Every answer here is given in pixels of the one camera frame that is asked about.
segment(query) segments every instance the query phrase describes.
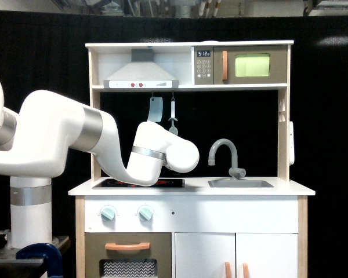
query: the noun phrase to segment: faucet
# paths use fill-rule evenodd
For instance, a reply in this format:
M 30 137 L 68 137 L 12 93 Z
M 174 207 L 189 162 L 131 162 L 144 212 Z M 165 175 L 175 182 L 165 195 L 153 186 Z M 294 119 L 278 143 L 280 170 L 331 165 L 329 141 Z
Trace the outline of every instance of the faucet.
M 237 158 L 236 147 L 228 139 L 219 139 L 211 146 L 210 151 L 209 151 L 209 160 L 208 160 L 209 165 L 210 166 L 215 165 L 215 153 L 221 145 L 226 145 L 231 150 L 232 161 L 231 161 L 231 168 L 228 171 L 229 175 L 232 176 L 231 180 L 237 180 L 239 178 L 245 177 L 246 176 L 245 169 L 238 168 L 238 166 L 237 166 L 237 159 L 238 158 Z

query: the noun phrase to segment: oven handle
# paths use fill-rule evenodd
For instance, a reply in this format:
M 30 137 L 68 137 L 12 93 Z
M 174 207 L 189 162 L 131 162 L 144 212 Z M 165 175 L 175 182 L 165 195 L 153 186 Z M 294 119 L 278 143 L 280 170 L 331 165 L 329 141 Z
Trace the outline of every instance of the oven handle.
M 227 80 L 228 76 L 228 59 L 227 51 L 223 51 L 223 80 Z
M 133 251 L 133 250 L 145 250 L 150 248 L 149 242 L 139 243 L 139 244 L 116 244 L 116 243 L 106 243 L 106 250 L 114 251 Z

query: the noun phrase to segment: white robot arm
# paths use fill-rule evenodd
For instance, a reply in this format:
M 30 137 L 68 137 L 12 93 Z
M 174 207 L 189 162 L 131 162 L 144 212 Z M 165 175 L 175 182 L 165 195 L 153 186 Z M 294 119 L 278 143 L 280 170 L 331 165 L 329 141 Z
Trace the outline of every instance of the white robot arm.
M 143 186 L 157 181 L 164 163 L 185 173 L 199 159 L 192 142 L 156 123 L 143 122 L 126 169 L 111 115 L 45 90 L 31 93 L 18 115 L 3 106 L 0 84 L 0 174 L 11 176 L 14 248 L 52 242 L 50 178 L 64 171 L 69 148 L 94 154 L 101 168 L 116 180 Z
M 0 98 L 0 109 L 3 109 Z M 2 125 L 3 110 L 0 111 Z M 64 171 L 68 148 L 93 153 L 101 168 L 116 180 L 154 184 L 163 160 L 180 173 L 198 163 L 196 146 L 153 122 L 139 125 L 127 169 L 121 159 L 114 118 L 98 109 L 46 90 L 23 102 L 12 149 L 0 151 L 0 174 L 57 177 Z

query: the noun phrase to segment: black backdrop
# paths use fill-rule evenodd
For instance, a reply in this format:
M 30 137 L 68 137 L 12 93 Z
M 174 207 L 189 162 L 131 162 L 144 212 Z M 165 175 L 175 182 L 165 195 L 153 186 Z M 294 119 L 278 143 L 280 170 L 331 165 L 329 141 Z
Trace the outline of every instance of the black backdrop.
M 320 45 L 348 37 L 348 17 L 258 19 L 149 19 L 0 12 L 0 80 L 5 106 L 19 112 L 38 89 L 89 103 L 88 42 L 152 40 L 258 41 L 293 39 L 291 120 L 296 162 L 291 179 L 316 191 L 309 197 L 309 277 L 348 277 L 348 45 Z M 136 126 L 147 119 L 150 93 L 102 94 L 102 109 L 118 123 L 126 163 Z M 164 98 L 169 127 L 170 93 Z M 223 176 L 230 154 L 220 149 L 207 166 L 211 144 L 231 139 L 247 175 L 276 175 L 277 92 L 178 93 L 179 135 L 200 150 L 188 176 Z M 173 175 L 165 169 L 163 176 Z M 69 235 L 64 277 L 75 277 L 74 197 L 67 191 L 90 177 L 87 153 L 70 150 L 65 172 L 53 182 L 53 234 Z M 10 228 L 9 177 L 0 176 L 0 229 Z

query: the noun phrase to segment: light blue knob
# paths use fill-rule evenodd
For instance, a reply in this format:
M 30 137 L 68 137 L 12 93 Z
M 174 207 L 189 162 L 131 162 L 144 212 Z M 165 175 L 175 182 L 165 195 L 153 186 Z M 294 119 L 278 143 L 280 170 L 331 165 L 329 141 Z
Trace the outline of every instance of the light blue knob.
M 149 206 L 143 206 L 138 209 L 138 216 L 139 219 L 142 221 L 149 221 L 151 220 L 153 215 L 153 209 Z
M 103 220 L 111 221 L 116 215 L 115 208 L 113 206 L 104 206 L 100 210 L 100 215 Z

